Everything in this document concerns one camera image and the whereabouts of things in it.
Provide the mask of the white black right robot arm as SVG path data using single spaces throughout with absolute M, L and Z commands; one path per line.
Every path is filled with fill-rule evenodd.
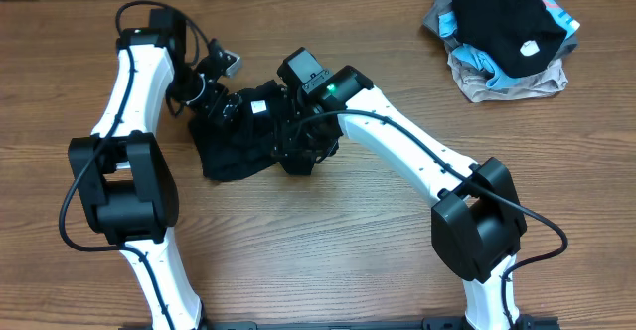
M 305 175 L 334 155 L 341 137 L 376 154 L 430 207 L 431 242 L 459 278 L 465 329 L 519 329 L 511 269 L 527 225 L 509 170 L 444 146 L 409 121 L 357 69 L 323 67 L 299 48 L 277 70 L 285 109 L 274 155 Z

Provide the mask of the dark teal t-shirt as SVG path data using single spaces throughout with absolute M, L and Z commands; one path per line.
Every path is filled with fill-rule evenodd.
M 206 126 L 201 114 L 188 123 L 203 175 L 213 181 L 241 180 L 278 163 L 271 156 L 274 124 L 290 111 L 283 86 L 269 81 L 238 93 L 243 104 L 232 125 Z

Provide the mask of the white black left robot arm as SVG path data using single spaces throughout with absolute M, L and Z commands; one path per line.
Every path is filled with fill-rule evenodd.
M 81 252 L 120 253 L 151 313 L 152 329 L 206 329 L 205 307 L 176 244 L 179 196 L 156 132 L 163 109 L 210 116 L 228 95 L 218 82 L 239 55 L 208 39 L 183 12 L 146 1 L 145 27 L 115 25 L 118 72 L 108 105 L 88 137 L 71 140 L 74 180 L 59 233 Z

